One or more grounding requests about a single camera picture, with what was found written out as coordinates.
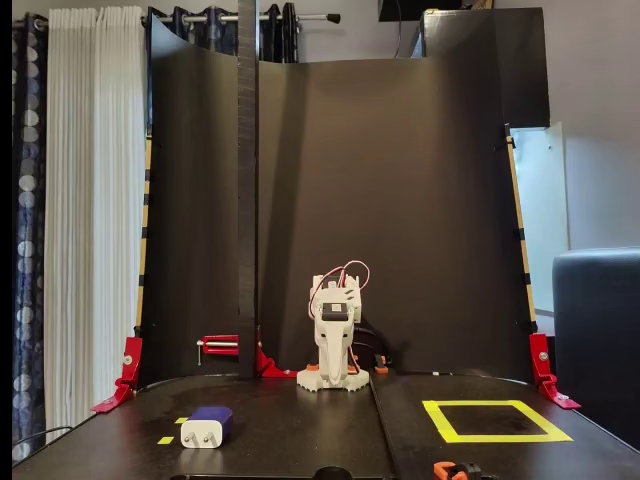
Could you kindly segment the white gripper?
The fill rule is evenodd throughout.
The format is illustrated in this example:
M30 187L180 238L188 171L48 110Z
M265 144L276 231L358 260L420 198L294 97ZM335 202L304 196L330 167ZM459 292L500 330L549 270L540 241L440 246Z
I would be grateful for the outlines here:
M349 345L361 315L359 297L313 302L314 340L319 346L319 375L323 388L344 388L349 376ZM332 360L326 346L332 346Z

